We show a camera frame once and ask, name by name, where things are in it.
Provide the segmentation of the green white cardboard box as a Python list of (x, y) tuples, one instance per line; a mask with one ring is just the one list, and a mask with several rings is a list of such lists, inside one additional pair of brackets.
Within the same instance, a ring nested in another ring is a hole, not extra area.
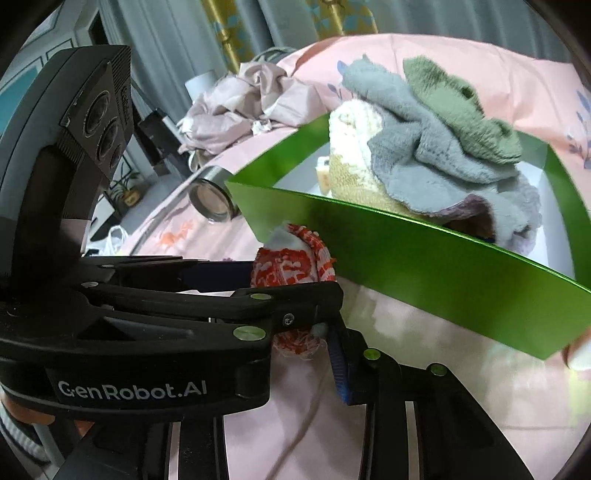
[(228, 189), (259, 241), (283, 222), (315, 230), (339, 275), (540, 359), (590, 325), (590, 219), (555, 151), (521, 138), (543, 204), (521, 256), (431, 223), (315, 195), (305, 180), (329, 146), (320, 117), (238, 171)]

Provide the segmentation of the glass jar metal lid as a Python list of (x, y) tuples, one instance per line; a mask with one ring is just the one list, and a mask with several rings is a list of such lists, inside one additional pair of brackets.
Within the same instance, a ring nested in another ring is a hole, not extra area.
[(191, 183), (188, 191), (190, 203), (208, 221), (225, 223), (238, 217), (238, 205), (226, 186), (232, 177), (231, 172), (220, 166), (205, 166)]

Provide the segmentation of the red white patterned cloth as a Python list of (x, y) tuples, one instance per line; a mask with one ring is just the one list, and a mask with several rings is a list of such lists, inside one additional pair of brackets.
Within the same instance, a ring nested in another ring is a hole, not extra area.
[[(317, 232), (284, 223), (256, 253), (250, 286), (279, 287), (335, 281), (334, 259)], [(325, 343), (325, 327), (291, 329), (276, 334), (273, 345), (284, 356), (311, 359)]]

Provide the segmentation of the crumpled beige pink cloth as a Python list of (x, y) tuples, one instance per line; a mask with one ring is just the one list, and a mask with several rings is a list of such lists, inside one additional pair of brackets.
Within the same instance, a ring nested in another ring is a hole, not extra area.
[(315, 86), (273, 63), (242, 63), (238, 73), (226, 74), (193, 101), (177, 123), (178, 151), (218, 155), (252, 134), (256, 122), (297, 128), (325, 113)]

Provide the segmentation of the grey curtain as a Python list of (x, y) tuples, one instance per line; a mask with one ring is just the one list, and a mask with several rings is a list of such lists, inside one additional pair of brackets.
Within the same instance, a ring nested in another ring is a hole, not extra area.
[[(203, 1), (101, 1), (111, 43), (128, 44), (135, 75), (152, 93), (179, 88), (208, 70), (228, 72)], [(377, 33), (428, 34), (491, 43), (538, 59), (568, 62), (565, 43), (525, 1), (367, 1)]]

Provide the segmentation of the cream yellow fluffy cloth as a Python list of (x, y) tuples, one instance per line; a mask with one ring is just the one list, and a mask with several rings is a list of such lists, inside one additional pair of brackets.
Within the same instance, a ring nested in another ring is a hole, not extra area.
[(449, 207), (444, 177), (425, 160), (434, 153), (422, 121), (353, 99), (329, 115), (329, 189), (339, 200), (411, 217)]

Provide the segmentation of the grey fluffy towel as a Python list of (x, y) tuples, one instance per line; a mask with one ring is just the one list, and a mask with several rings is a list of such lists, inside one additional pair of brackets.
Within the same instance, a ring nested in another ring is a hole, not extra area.
[(542, 225), (536, 187), (515, 164), (499, 165), (464, 152), (459, 140), (415, 96), (404, 75), (366, 57), (342, 69), (342, 85), (353, 99), (392, 112), (404, 122), (422, 121), (431, 132), (434, 153), (425, 163), (444, 177), (450, 205), (435, 217), (413, 217), (527, 255)]

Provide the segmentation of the olive green towel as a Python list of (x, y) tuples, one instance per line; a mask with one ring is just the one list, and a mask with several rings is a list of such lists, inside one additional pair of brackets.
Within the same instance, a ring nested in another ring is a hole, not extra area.
[(415, 96), (452, 130), (464, 152), (499, 165), (520, 160), (518, 134), (509, 123), (486, 116), (472, 84), (425, 56), (405, 59), (403, 69)]

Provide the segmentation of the yellow patterned curtain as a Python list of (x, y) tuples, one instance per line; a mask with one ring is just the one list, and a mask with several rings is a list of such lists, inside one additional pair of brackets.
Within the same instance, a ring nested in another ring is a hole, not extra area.
[(270, 49), (379, 31), (367, 1), (203, 1), (201, 7), (231, 72)]

